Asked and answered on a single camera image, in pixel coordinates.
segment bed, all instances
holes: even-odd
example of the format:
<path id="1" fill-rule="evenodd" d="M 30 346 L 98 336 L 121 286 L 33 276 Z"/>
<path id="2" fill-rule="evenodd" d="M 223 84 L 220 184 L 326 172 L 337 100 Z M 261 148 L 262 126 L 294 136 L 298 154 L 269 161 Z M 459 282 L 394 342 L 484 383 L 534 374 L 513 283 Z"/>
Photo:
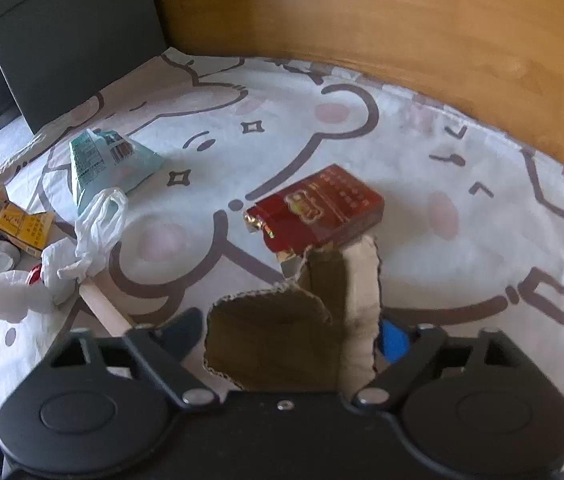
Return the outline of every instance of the bed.
<path id="1" fill-rule="evenodd" d="M 74 235 L 68 142 L 82 129 L 166 158 L 129 193 L 97 277 L 117 308 L 160 324 L 273 285 L 279 265 L 242 212 L 337 162 L 385 199 L 371 231 L 383 305 L 453 335 L 502 328 L 564 393 L 564 0 L 156 2 L 172 44 L 226 57 L 170 48 L 36 136 L 18 122 L 0 138 L 0 184 L 54 210 L 54 238 Z M 80 326 L 105 332 L 75 299 L 0 320 L 0 403 Z M 186 366 L 225 388 L 201 352 Z"/>
<path id="2" fill-rule="evenodd" d="M 26 130 L 20 129 L 21 143 Z M 504 329 L 564 393 L 564 166 L 417 92 L 329 64 L 166 51 L 43 127 L 0 167 L 9 195 L 74 235 L 69 141 L 85 127 L 166 158 L 129 193 L 97 283 L 136 322 L 282 279 L 242 212 L 337 162 L 385 199 L 382 303 L 451 334 Z M 30 260 L 25 265 L 32 265 Z M 81 301 L 0 320 L 0 402 L 70 328 L 105 331 Z M 210 386 L 225 384 L 186 364 Z"/>

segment white plastic bag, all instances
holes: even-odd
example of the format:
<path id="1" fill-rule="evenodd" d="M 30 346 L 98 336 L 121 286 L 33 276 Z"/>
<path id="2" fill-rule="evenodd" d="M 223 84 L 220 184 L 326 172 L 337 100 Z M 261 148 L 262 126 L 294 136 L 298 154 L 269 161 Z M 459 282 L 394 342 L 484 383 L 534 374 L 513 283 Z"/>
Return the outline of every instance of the white plastic bag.
<path id="1" fill-rule="evenodd" d="M 53 312 L 50 292 L 42 280 L 28 285 L 27 278 L 28 272 L 25 270 L 0 272 L 0 319 L 19 323 L 28 310 L 40 314 Z"/>
<path id="2" fill-rule="evenodd" d="M 74 264 L 76 260 L 75 241 L 72 238 L 62 238 L 42 251 L 42 278 L 56 305 L 68 300 L 75 292 L 76 283 L 74 279 L 62 280 L 57 271 Z"/>
<path id="3" fill-rule="evenodd" d="M 76 261 L 57 270 L 60 280 L 81 283 L 106 267 L 111 249 L 122 237 L 127 210 L 128 199 L 118 187 L 103 189 L 93 197 L 75 221 Z"/>

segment barcode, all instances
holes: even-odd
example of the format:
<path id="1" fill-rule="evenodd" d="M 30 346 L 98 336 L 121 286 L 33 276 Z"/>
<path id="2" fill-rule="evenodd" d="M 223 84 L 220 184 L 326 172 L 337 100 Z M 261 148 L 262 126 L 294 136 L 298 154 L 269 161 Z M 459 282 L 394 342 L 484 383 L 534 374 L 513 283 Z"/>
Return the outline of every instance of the barcode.
<path id="1" fill-rule="evenodd" d="M 111 144 L 116 143 L 118 140 L 122 140 L 122 136 L 117 132 L 112 132 L 103 136 L 106 144 L 110 146 Z"/>
<path id="2" fill-rule="evenodd" d="M 130 145 L 130 142 L 120 142 L 118 145 L 111 148 L 111 155 L 113 155 L 113 160 L 116 164 L 130 154 L 132 154 L 132 146 Z"/>

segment wooden stick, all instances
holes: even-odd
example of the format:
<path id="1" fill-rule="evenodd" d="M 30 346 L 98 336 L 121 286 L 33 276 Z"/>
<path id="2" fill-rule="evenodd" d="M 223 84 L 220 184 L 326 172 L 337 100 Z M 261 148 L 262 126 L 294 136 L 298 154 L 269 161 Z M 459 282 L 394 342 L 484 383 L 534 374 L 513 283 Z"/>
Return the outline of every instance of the wooden stick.
<path id="1" fill-rule="evenodd" d="M 86 278 L 79 286 L 79 295 L 90 307 L 95 317 L 113 337 L 124 335 L 135 323 L 117 310 L 91 278 Z"/>

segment plastic bag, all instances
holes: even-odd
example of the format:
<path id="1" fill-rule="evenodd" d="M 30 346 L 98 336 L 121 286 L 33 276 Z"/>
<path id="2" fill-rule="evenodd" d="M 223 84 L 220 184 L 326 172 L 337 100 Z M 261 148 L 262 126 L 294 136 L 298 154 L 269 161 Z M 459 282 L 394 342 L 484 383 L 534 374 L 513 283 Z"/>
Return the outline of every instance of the plastic bag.
<path id="1" fill-rule="evenodd" d="M 42 279 L 52 295 L 54 304 L 64 303 L 75 292 L 75 280 L 62 280 L 57 271 L 72 265 L 77 260 L 75 242 L 72 238 L 50 244 L 42 251 Z"/>
<path id="2" fill-rule="evenodd" d="M 106 267 L 111 249 L 122 237 L 127 211 L 128 199 L 121 189 L 103 189 L 95 195 L 75 221 L 75 261 L 57 270 L 60 280 L 81 283 Z"/>
<path id="3" fill-rule="evenodd" d="M 34 310 L 40 314 L 54 311 L 52 298 L 44 283 L 39 280 L 28 285 L 28 272 L 8 270 L 0 272 L 0 319 L 19 323 Z"/>
<path id="4" fill-rule="evenodd" d="M 73 200 L 78 214 L 102 189 L 130 191 L 159 170 L 164 159 L 116 131 L 84 130 L 70 142 Z"/>

